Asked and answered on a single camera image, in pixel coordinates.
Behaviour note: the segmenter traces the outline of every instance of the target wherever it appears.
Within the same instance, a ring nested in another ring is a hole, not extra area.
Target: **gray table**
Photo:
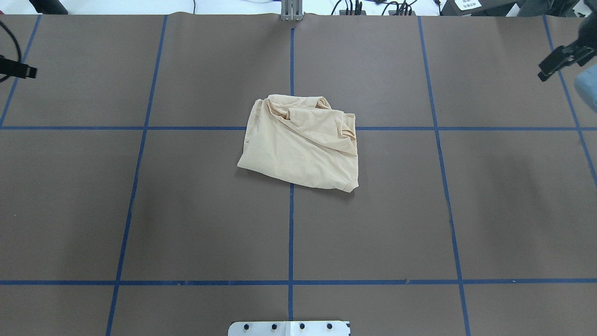
[[[39,69],[0,84],[1,335],[597,329],[597,114],[536,76],[579,20],[0,19]],[[355,192],[236,167],[272,93],[356,114]]]

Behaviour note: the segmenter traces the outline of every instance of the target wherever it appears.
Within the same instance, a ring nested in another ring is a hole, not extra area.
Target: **blue grid line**
[[[597,278],[293,280],[294,286],[524,285],[597,283]],[[114,280],[0,280],[0,286],[114,286]],[[119,286],[288,286],[287,280],[120,280]]]
[[[164,22],[162,24],[162,33],[159,39],[158,55],[155,60],[155,68],[153,71],[153,80],[151,84],[151,91],[149,92],[149,101],[147,102],[147,112],[145,115],[145,124],[143,127],[143,135],[141,136],[141,145],[139,146],[139,156],[137,157],[137,166],[135,167],[135,177],[133,179],[133,190],[131,191],[131,199],[128,203],[127,222],[124,227],[124,234],[122,235],[122,246],[120,250],[120,258],[118,259],[118,269],[116,271],[116,283],[114,284],[114,292],[112,294],[112,303],[110,305],[110,313],[108,315],[108,323],[106,327],[106,336],[110,336],[112,332],[112,322],[114,321],[114,312],[116,310],[116,300],[118,299],[119,282],[122,276],[122,265],[124,263],[124,254],[127,250],[128,232],[131,227],[131,218],[133,216],[133,203],[135,195],[137,194],[137,183],[139,181],[139,168],[141,166],[141,158],[143,157],[143,150],[145,148],[145,139],[147,138],[147,129],[149,125],[149,117],[151,116],[151,107],[153,103],[153,94],[155,92],[155,83],[158,79],[159,60],[162,56],[162,46],[164,45],[164,35],[166,32],[166,23],[168,16],[164,15]]]
[[[294,28],[290,29],[290,95],[294,96]],[[288,320],[294,319],[294,183],[288,197]]]
[[[145,126],[0,126],[0,130],[144,130]],[[232,130],[245,131],[246,126],[148,126],[148,130]],[[361,126],[357,131],[435,131],[432,126]],[[440,131],[531,131],[569,132],[578,127],[482,127],[438,126]],[[597,127],[580,127],[585,132],[597,131]]]
[[[427,77],[427,90],[429,92],[429,103],[431,105],[431,116],[433,118],[433,127],[435,128],[435,142],[438,147],[439,168],[442,173],[442,182],[444,185],[444,196],[448,206],[448,215],[450,218],[450,230],[452,231],[452,248],[454,251],[454,263],[456,265],[456,276],[458,277],[458,289],[460,290],[460,304],[462,306],[462,316],[464,319],[464,331],[466,336],[470,336],[469,314],[466,308],[466,297],[464,296],[464,284],[462,282],[462,272],[460,269],[460,257],[458,256],[458,243],[456,240],[456,229],[454,228],[454,217],[452,216],[452,205],[450,203],[450,192],[448,190],[448,180],[446,178],[444,155],[442,153],[441,140],[439,138],[438,118],[435,112],[435,101],[433,99],[433,90],[431,86],[431,76],[429,74],[429,62],[427,61],[427,51],[425,49],[425,37],[423,34],[423,23],[421,17],[417,17],[418,32],[421,38],[421,50],[423,52],[423,63],[425,66],[425,76]]]
[[[21,62],[25,62],[27,60],[27,55],[29,55],[29,50],[31,49],[31,45],[33,44],[33,38],[35,37],[35,33],[37,33],[37,28],[39,26],[39,22],[41,21],[41,15],[38,15],[37,20],[35,20],[35,25],[33,26],[33,30],[31,31],[31,36],[29,37],[29,42],[27,43],[27,48],[25,48],[25,52],[23,54],[23,59]],[[2,111],[2,116],[0,117],[0,127],[4,124],[4,119],[6,119],[6,114],[8,113],[8,107],[10,106],[10,102],[13,99],[14,90],[17,88],[17,83],[19,82],[19,78],[15,77],[13,81],[13,86],[10,88],[10,92],[6,99],[6,104],[4,105],[4,110]]]
[[[545,26],[545,33],[547,35],[547,41],[549,42],[549,48],[551,51],[553,51],[552,35],[549,32],[549,25],[547,24],[547,17],[545,14],[543,15],[543,26]],[[574,119],[574,125],[578,131],[578,137],[580,138],[580,143],[583,147],[584,156],[587,159],[591,176],[593,176],[593,183],[595,184],[595,187],[597,187],[597,173],[595,173],[595,167],[593,166],[593,161],[591,160],[591,155],[589,154],[589,149],[587,148],[587,143],[584,141],[583,132],[581,131],[580,123],[578,122],[578,117],[576,116],[576,111],[574,110],[574,105],[572,104],[572,99],[570,99],[570,93],[568,92],[568,87],[566,86],[566,81],[564,80],[564,76],[562,76],[561,71],[558,71],[558,77],[562,83],[562,88],[564,89],[566,100],[568,101],[568,107],[570,107],[570,113],[572,113],[572,119]]]

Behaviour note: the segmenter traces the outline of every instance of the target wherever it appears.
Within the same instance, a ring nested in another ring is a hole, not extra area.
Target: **beige cloth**
[[[273,94],[253,105],[240,168],[347,193],[358,187],[355,115],[323,97]]]

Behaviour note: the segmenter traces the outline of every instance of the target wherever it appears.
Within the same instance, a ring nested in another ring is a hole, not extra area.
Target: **folded cloth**
[[[358,187],[355,115],[323,97],[272,94],[253,105],[240,168],[306,187]]]
[[[574,86],[584,102],[597,112],[597,64],[576,76]]]

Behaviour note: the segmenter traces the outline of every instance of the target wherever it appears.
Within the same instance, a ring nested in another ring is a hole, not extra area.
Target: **light blue object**
[[[597,112],[597,64],[576,76],[574,87],[584,102]]]

